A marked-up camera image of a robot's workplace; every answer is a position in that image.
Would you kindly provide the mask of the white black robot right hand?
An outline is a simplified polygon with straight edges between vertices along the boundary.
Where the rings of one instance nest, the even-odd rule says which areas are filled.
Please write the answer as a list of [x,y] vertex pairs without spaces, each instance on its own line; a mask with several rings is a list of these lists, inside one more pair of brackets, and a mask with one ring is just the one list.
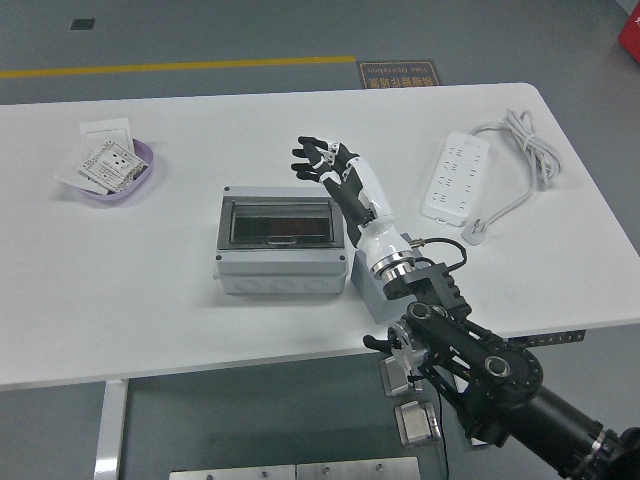
[[301,136],[291,165],[301,180],[322,184],[338,204],[353,246],[376,276],[391,279],[415,269],[407,240],[395,228],[393,211],[370,164],[339,142]]

